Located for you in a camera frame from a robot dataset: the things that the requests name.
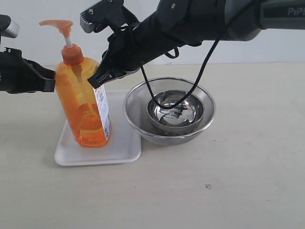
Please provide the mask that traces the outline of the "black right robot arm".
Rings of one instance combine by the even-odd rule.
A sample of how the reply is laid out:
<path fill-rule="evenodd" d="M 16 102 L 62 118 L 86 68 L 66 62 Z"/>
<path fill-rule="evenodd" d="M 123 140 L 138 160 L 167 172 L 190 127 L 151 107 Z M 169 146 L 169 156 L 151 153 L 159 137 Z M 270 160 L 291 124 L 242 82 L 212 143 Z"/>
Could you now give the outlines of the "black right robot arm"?
<path fill-rule="evenodd" d="M 122 0 L 101 0 L 80 14 L 86 33 L 112 29 L 108 48 L 90 85 L 101 85 L 137 72 L 166 55 L 175 59 L 178 48 L 203 41 L 250 41 L 262 30 L 302 30 L 302 0 L 162 0 L 139 21 Z"/>

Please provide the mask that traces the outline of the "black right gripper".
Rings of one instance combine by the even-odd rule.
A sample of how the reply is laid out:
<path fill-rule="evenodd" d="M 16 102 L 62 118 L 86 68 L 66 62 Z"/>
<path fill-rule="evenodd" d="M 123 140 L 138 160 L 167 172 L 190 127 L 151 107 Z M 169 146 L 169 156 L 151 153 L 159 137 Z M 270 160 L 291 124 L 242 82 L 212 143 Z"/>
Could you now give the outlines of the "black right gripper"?
<path fill-rule="evenodd" d="M 97 89 L 139 71 L 140 67 L 181 45 L 179 6 L 158 6 L 143 21 L 123 6 L 123 0 L 101 0 L 80 13 L 85 33 L 113 30 L 109 46 L 89 84 Z"/>

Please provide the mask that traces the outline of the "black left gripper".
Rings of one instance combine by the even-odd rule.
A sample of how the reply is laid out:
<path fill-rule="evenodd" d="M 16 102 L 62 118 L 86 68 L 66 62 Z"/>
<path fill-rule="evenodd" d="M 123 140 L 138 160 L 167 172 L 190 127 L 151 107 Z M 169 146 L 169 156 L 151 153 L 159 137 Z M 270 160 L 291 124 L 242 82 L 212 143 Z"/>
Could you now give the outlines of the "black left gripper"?
<path fill-rule="evenodd" d="M 55 90 L 55 71 L 22 57 L 21 50 L 5 47 L 0 52 L 0 90 L 10 94 Z"/>

